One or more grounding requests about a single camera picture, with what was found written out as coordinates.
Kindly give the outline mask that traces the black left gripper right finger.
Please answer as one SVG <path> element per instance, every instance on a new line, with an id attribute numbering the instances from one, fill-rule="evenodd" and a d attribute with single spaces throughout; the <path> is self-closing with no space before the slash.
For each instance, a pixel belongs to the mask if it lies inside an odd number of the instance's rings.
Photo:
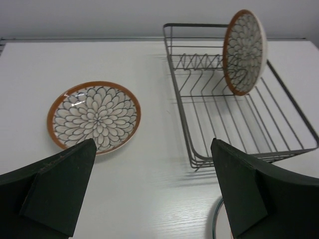
<path id="1" fill-rule="evenodd" d="M 220 140 L 212 159 L 236 239 L 317 239 L 319 180 L 295 173 Z"/>

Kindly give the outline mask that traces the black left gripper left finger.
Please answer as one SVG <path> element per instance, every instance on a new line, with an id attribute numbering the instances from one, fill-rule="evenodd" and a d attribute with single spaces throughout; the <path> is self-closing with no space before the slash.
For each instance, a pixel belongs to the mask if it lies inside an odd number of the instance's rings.
<path id="1" fill-rule="evenodd" d="M 2 239 L 73 237 L 95 162 L 87 139 L 56 155 L 0 176 Z"/>

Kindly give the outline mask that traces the white plate orange sunburst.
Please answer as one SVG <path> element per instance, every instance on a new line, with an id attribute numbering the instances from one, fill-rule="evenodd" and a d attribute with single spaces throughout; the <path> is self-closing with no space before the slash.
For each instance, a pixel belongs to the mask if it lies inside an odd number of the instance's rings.
<path id="1" fill-rule="evenodd" d="M 226 213 L 224 200 L 218 198 L 214 204 L 212 213 L 212 238 L 213 239 L 233 239 L 233 234 Z"/>

